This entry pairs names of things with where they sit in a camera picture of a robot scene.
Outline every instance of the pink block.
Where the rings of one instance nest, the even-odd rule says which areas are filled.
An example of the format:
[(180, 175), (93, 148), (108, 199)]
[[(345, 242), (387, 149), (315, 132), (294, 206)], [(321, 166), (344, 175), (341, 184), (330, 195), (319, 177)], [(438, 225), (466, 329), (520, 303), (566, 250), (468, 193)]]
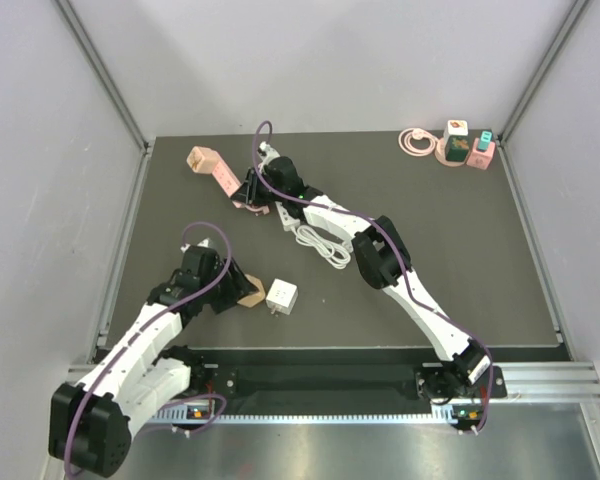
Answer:
[(478, 150), (478, 141), (480, 139), (476, 138), (473, 141), (473, 148), (471, 152), (469, 152), (469, 157), (467, 158), (467, 165), (470, 167), (479, 168), (481, 170), (486, 170), (491, 160), (493, 160), (493, 155), (496, 152), (496, 143), (489, 143), (489, 148), (487, 148), (486, 152), (481, 152)]

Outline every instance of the white cable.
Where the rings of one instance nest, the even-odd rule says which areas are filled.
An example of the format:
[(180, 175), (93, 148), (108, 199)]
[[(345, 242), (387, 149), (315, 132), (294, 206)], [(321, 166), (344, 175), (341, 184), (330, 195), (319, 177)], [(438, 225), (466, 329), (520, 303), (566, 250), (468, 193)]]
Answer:
[[(427, 139), (429, 140), (429, 146), (427, 148), (416, 148), (411, 143), (412, 139)], [(412, 157), (426, 157), (434, 152), (438, 145), (438, 139), (435, 135), (421, 128), (407, 128), (398, 135), (398, 145), (400, 145), (400, 148), (406, 154), (411, 155)]]
[(351, 261), (351, 255), (346, 248), (339, 243), (321, 237), (309, 225), (293, 227), (291, 231), (296, 236), (296, 242), (305, 247), (315, 248), (332, 267), (342, 270)]

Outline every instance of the pink cable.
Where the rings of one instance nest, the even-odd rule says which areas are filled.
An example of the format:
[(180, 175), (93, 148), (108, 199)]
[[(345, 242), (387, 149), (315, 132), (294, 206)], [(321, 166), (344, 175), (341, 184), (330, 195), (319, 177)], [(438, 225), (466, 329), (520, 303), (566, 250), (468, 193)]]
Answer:
[[(427, 148), (417, 148), (411, 143), (411, 140), (429, 140)], [(438, 145), (438, 138), (421, 128), (407, 128), (398, 135), (398, 145), (404, 153), (412, 157), (426, 157), (431, 155)]]
[(333, 211), (336, 213), (341, 213), (343, 215), (350, 215), (353, 217), (358, 217), (358, 218), (362, 218), (363, 220), (366, 220), (367, 222), (369, 222), (375, 229), (376, 231), (382, 235), (382, 237), (384, 238), (385, 242), (387, 243), (387, 245), (389, 245), (389, 247), (391, 248), (391, 251), (393, 252), (393, 254), (396, 257), (396, 260), (398, 261), (398, 265), (400, 266), (400, 272), (402, 273), (402, 276), (404, 278), (404, 282), (405, 282), (405, 287), (407, 289), (407, 293), (409, 295), (409, 298), (411, 298), (411, 301), (413, 303), (415, 303), (416, 305), (418, 305), (421, 308), (424, 308), (425, 310), (428, 310), (429, 312), (432, 312), (433, 314), (437, 315), (438, 317), (442, 318), (444, 321), (448, 322), (450, 325), (456, 327), (458, 330), (460, 330), (461, 332), (463, 332), (465, 335), (468, 335), (469, 337), (473, 338), (476, 343), (478, 343), (478, 345), (480, 345), (480, 347), (482, 347), (482, 349), (484, 350), (485, 355), (489, 358), (489, 383), (487, 386), (487, 395), (485, 397), (485, 405), (484, 405), (484, 411), (482, 414), (482, 418), (480, 419), (480, 422), (478, 423), (478, 426), (476, 427), (476, 430), (478, 432), (480, 432), (482, 430), (482, 428), (484, 427), (484, 424), (487, 421), (487, 413), (489, 411), (489, 400), (491, 399), (491, 393), (493, 391), (493, 377), (494, 377), (494, 369), (493, 369), (493, 357), (491, 355), (491, 352), (489, 351), (489, 349), (487, 348), (486, 344), (482, 341), (480, 341), (480, 339), (478, 339), (475, 335), (473, 335), (471, 332), (469, 332), (467, 329), (465, 329), (464, 327), (460, 326), (459, 324), (457, 324), (456, 322), (454, 322), (453, 320), (451, 320), (451, 318), (441, 312), (439, 312), (438, 310), (436, 310), (435, 308), (422, 303), (421, 301), (417, 300), (414, 296), (413, 293), (411, 292), (411, 285), (409, 284), (409, 277), (407, 276), (407, 267), (404, 263), (404, 260), (402, 259), (402, 255), (400, 255), (400, 251), (398, 250), (398, 247), (396, 246), (395, 242), (391, 239), (391, 237), (389, 237), (389, 234), (387, 234), (387, 232), (385, 232), (380, 225), (377, 224), (377, 222), (369, 217), (368, 215), (365, 215), (364, 213), (359, 213), (359, 212), (353, 212), (350, 210), (342, 210), (339, 208), (331, 208), (328, 207), (326, 205), (322, 205), (320, 203), (314, 203), (314, 202), (309, 202), (307, 200), (301, 199), (301, 198), (296, 198), (296, 197), (292, 197), (291, 195), (287, 195), (279, 190), (276, 190), (275, 188), (273, 188), (268, 182), (267, 180), (264, 178), (264, 176), (262, 175), (262, 173), (260, 172), (260, 168), (258, 168), (258, 139), (260, 137), (260, 131), (263, 129), (263, 127), (268, 126), (269, 127), (269, 134), (267, 135), (267, 143), (269, 143), (271, 141), (271, 137), (273, 135), (273, 125), (271, 124), (271, 122), (269, 120), (265, 120), (264, 122), (262, 122), (258, 128), (256, 129), (256, 133), (253, 135), (253, 141), (251, 143), (251, 158), (253, 160), (253, 165), (255, 166), (255, 171), (256, 171), (256, 175), (258, 175), (258, 179), (262, 182), (262, 184), (267, 187), (269, 189), (269, 191), (275, 193), (277, 196), (279, 196), (280, 198), (284, 198), (286, 200), (289, 200), (291, 202), (295, 202), (295, 203), (299, 203), (301, 205), (310, 205), (313, 207), (317, 207), (317, 208), (322, 208), (324, 210), (329, 210), (329, 211)]

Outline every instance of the pink object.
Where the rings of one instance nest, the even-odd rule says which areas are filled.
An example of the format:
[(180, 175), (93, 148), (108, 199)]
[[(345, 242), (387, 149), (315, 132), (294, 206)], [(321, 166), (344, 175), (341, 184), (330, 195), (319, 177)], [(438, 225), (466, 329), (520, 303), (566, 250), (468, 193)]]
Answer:
[[(242, 185), (238, 177), (233, 173), (227, 162), (220, 156), (218, 152), (207, 147), (193, 147), (191, 153), (187, 157), (187, 164), (195, 173), (211, 174), (216, 179), (227, 197), (231, 197)], [(233, 202), (238, 208), (246, 208), (250, 212), (269, 213), (269, 207), (252, 208), (242, 205), (238, 202)]]
[(478, 150), (479, 141), (479, 138), (476, 138), (473, 141), (473, 148), (471, 149), (471, 152), (469, 152), (469, 156), (467, 158), (467, 165), (469, 165), (470, 167), (479, 168), (481, 170), (486, 170), (489, 164), (491, 163), (491, 160), (493, 160), (493, 155), (496, 151), (496, 143), (489, 143), (489, 148), (487, 148), (487, 151), (481, 152), (480, 150)]

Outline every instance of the white plug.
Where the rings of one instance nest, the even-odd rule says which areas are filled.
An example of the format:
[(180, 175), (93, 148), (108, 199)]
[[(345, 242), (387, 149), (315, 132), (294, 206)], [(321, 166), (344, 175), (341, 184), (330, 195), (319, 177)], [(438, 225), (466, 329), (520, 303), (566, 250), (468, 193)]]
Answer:
[(300, 226), (300, 220), (289, 215), (289, 212), (287, 212), (287, 209), (282, 206), (282, 203), (276, 202), (276, 208), (278, 209), (278, 215), (280, 215), (282, 228), (285, 232), (289, 232)]
[(271, 309), (271, 313), (282, 312), (285, 315), (289, 315), (297, 298), (298, 287), (276, 278), (269, 289), (265, 301), (267, 302), (267, 307)]

